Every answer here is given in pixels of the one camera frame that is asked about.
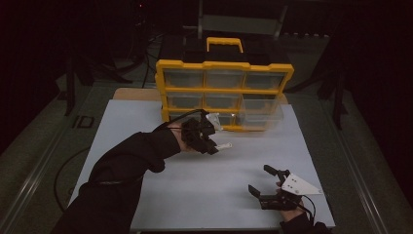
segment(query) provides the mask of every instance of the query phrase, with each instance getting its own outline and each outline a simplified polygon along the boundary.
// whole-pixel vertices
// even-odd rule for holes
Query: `small white object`
[[[225,144],[216,145],[215,148],[219,151],[221,151],[223,149],[227,149],[227,148],[232,148],[232,143],[225,143]]]
[[[290,174],[285,179],[285,182],[282,184],[282,190],[295,195],[322,194],[320,189],[294,174]]]
[[[222,131],[224,128],[222,128],[221,124],[219,123],[218,115],[219,113],[209,113],[206,115],[206,118],[209,120],[209,122],[213,125],[213,127],[216,130]]]

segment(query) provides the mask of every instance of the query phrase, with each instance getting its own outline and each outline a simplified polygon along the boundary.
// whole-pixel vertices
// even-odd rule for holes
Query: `plastic drawer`
[[[169,108],[200,109],[203,106],[203,94],[201,93],[167,93]]]
[[[202,70],[164,69],[167,87],[200,88],[203,86]]]
[[[206,71],[206,87],[240,88],[244,72],[241,70],[211,69]]]
[[[275,112],[278,104],[275,95],[243,95],[241,112],[244,114],[269,115]]]
[[[277,89],[284,76],[283,72],[247,72],[244,87],[256,90]]]
[[[231,113],[219,113],[219,123],[221,126],[232,126],[234,125],[235,115]]]
[[[240,100],[238,94],[205,94],[205,108],[235,109]]]

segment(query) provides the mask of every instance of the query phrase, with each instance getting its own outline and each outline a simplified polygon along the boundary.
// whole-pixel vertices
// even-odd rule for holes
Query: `dark background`
[[[55,80],[74,53],[84,85],[94,81],[86,56],[115,66],[113,58],[142,60],[153,28],[179,33],[196,25],[198,6],[191,0],[24,1],[1,3],[0,109],[3,152],[53,99]],[[205,10],[221,15],[271,17],[281,1],[205,1]],[[261,4],[271,4],[271,14]],[[282,32],[299,36],[332,35],[315,73],[341,64],[346,89],[379,143],[406,198],[413,168],[412,17],[408,1],[291,2]]]

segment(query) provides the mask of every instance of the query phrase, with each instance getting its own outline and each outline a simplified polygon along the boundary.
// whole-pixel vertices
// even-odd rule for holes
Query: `floor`
[[[154,88],[161,38],[148,60],[122,74],[120,84],[96,74],[94,85],[76,84],[76,105],[64,116],[65,101],[54,99],[0,157],[0,233],[49,233],[61,216],[82,170],[107,101],[120,87]],[[295,68],[287,87],[310,77],[328,38],[282,36]],[[64,90],[64,77],[57,80]],[[320,83],[286,94],[333,212],[336,234],[413,233],[413,212],[398,188],[356,105],[345,92],[343,130],[331,121],[332,101],[317,96]]]

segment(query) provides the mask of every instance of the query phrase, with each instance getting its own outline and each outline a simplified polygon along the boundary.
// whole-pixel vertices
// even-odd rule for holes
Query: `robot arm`
[[[278,176],[281,183],[281,191],[276,195],[261,195],[261,192],[252,185],[248,191],[256,197],[262,210],[292,211],[301,208],[310,215],[310,222],[314,223],[313,214],[300,204],[302,196],[306,194],[321,194],[321,191],[297,175],[291,174],[289,170],[276,170],[268,165],[264,171],[272,176]]]
[[[222,130],[217,114],[210,114],[203,109],[196,109],[160,125],[154,131],[165,129],[170,123],[183,119],[184,117],[196,112],[201,112],[200,121],[195,118],[190,118],[181,125],[182,141],[184,141],[191,148],[203,154],[214,154],[219,151],[220,147],[218,147],[218,145],[216,145],[216,143],[210,139],[209,136],[215,134],[215,129]]]

